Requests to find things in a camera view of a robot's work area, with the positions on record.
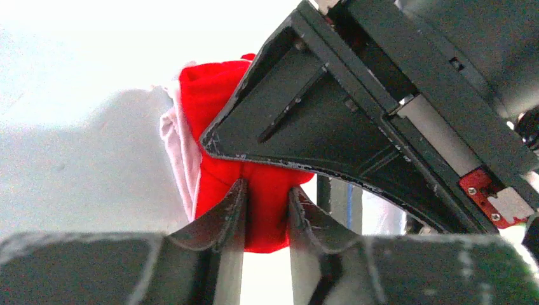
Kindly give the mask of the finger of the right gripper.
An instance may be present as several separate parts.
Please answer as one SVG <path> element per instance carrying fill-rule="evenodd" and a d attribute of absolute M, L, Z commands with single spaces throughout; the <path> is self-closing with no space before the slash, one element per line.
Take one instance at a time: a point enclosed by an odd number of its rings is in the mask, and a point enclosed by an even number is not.
<path fill-rule="evenodd" d="M 495 233 L 457 186 L 431 172 L 385 126 L 372 97 L 303 17 L 268 38 L 200 142 L 215 158 L 340 179 L 440 233 Z"/>

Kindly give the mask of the red white underwear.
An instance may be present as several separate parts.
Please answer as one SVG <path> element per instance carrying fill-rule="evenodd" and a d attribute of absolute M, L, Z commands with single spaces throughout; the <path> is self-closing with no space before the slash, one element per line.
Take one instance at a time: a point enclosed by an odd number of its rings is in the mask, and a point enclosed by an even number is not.
<path fill-rule="evenodd" d="M 253 53 L 241 59 L 186 64 L 165 87 L 173 105 L 160 118 L 165 145 L 188 221 L 215 207 L 238 179 L 248 185 L 245 251 L 269 254 L 289 246 L 288 193 L 314 174 L 209 156 L 199 138 L 225 106 Z"/>

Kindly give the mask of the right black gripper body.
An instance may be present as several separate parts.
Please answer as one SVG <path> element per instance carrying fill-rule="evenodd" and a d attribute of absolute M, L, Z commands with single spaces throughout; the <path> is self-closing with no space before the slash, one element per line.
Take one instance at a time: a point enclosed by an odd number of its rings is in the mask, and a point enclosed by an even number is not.
<path fill-rule="evenodd" d="M 420 92 L 422 111 L 433 110 L 444 131 L 439 154 L 460 176 L 484 165 L 502 190 L 486 200 L 503 220 L 532 216 L 538 191 L 531 181 L 536 156 L 503 121 L 496 103 L 495 72 L 487 67 L 495 48 L 534 21 L 537 1 L 307 2 L 300 10 L 337 36 L 338 22 L 351 18 Z"/>

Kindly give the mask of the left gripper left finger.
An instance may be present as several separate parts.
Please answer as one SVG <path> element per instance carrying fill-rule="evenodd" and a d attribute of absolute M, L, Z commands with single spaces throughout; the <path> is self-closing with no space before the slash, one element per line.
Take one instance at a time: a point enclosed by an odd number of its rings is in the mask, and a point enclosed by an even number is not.
<path fill-rule="evenodd" d="M 247 182 L 177 232 L 22 233 L 1 243 L 2 304 L 238 304 Z"/>

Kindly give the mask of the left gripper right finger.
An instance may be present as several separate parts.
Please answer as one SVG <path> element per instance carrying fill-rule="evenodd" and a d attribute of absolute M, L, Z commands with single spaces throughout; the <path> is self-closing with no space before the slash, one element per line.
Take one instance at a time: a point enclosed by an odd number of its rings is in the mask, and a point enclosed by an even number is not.
<path fill-rule="evenodd" d="M 295 304 L 537 304 L 538 267 L 495 235 L 360 236 L 289 193 Z"/>

